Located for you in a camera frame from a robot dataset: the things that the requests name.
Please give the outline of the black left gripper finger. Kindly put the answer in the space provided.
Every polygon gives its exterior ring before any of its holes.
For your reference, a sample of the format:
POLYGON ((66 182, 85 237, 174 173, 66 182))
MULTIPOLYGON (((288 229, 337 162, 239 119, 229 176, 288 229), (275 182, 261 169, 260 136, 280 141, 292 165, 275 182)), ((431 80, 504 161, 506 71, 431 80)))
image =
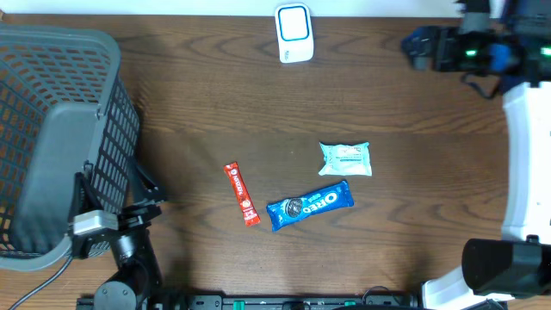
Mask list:
POLYGON ((166 201, 164 188, 139 163, 129 164, 129 181, 133 205, 158 205, 166 201))
POLYGON ((103 210, 96 190, 91 186, 90 181, 82 172, 76 173, 68 223, 72 224, 75 221, 75 217, 80 214, 96 210, 103 210))

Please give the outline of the red Nescafe coffee stick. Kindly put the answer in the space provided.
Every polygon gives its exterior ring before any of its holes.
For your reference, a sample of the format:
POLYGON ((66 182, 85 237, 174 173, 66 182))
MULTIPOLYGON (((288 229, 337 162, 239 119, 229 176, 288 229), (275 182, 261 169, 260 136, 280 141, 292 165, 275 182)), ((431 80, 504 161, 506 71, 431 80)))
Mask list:
POLYGON ((257 224, 260 224, 261 219, 245 186, 245 182, 241 176, 238 163, 233 162, 230 164, 226 164, 224 166, 224 172, 226 173, 232 185, 234 194, 243 214, 245 225, 255 226, 257 224))

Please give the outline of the mint green wipes packet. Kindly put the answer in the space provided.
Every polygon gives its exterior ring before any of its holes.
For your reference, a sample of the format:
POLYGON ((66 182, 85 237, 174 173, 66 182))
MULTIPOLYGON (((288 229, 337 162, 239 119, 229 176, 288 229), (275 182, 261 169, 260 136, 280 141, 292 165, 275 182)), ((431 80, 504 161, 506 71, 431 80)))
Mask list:
POLYGON ((368 142, 356 145, 320 143, 319 146, 325 162, 320 176, 372 176, 368 142))

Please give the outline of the blue Oreo cookie pack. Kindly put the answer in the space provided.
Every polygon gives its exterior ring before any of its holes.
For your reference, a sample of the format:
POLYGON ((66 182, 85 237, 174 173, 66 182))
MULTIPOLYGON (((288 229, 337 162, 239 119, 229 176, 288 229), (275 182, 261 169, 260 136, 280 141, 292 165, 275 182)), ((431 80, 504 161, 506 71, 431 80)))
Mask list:
POLYGON ((353 207, 354 198, 346 180, 316 189, 310 193, 285 198, 266 206, 273 232, 290 226, 313 215, 340 208, 353 207))

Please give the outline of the teal lidded small jar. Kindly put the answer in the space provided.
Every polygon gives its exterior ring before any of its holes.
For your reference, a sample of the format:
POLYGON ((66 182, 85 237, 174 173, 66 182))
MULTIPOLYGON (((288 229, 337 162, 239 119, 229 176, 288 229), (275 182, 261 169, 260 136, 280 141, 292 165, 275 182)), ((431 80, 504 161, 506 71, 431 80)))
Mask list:
POLYGON ((507 45, 491 44, 489 47, 491 57, 489 70, 494 73, 504 73, 511 67, 513 51, 507 45))

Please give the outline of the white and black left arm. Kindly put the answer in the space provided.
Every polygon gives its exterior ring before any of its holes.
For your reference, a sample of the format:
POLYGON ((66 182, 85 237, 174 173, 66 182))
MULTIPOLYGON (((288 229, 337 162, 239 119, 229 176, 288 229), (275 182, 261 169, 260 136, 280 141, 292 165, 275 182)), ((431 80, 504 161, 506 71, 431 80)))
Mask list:
POLYGON ((133 204, 118 214, 105 210, 86 176, 78 172, 68 217, 71 258, 86 259, 92 246, 108 243, 117 271, 91 297, 77 300, 78 309, 146 309, 162 285, 148 226, 161 214, 163 188, 135 161, 128 166, 133 204))

